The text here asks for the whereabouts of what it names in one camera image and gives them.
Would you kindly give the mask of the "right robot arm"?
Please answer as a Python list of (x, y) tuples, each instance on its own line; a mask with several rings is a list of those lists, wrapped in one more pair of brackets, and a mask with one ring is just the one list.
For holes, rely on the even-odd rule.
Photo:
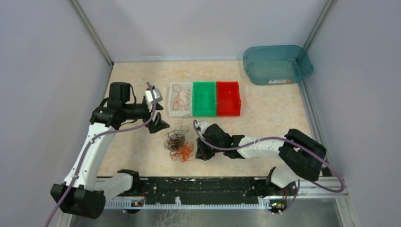
[(196, 158), (209, 160), (217, 153), (230, 159), (273, 158), (284, 164), (273, 167), (266, 180), (267, 191), (280, 194), (286, 186), (299, 179), (315, 182), (322, 169), (321, 159), (326, 147), (297, 129), (289, 129), (283, 137), (271, 139), (229, 135), (217, 124), (195, 122), (197, 134)]

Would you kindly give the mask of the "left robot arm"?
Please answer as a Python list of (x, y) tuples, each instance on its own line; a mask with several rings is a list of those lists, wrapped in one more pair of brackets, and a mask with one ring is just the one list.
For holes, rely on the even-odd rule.
[(135, 95), (130, 83), (110, 84), (108, 97), (92, 112), (86, 140), (76, 162), (63, 182), (51, 188), (51, 196), (57, 203), (54, 211), (96, 219), (111, 199), (123, 193), (135, 196), (142, 191), (137, 171), (122, 169), (102, 183), (97, 183), (96, 179), (109, 145), (117, 133), (124, 132), (121, 126), (126, 121), (142, 121), (126, 131), (145, 127), (149, 133), (156, 133), (169, 128), (160, 113), (163, 110), (160, 90), (150, 83), (147, 86), (142, 102), (131, 103), (130, 98)]

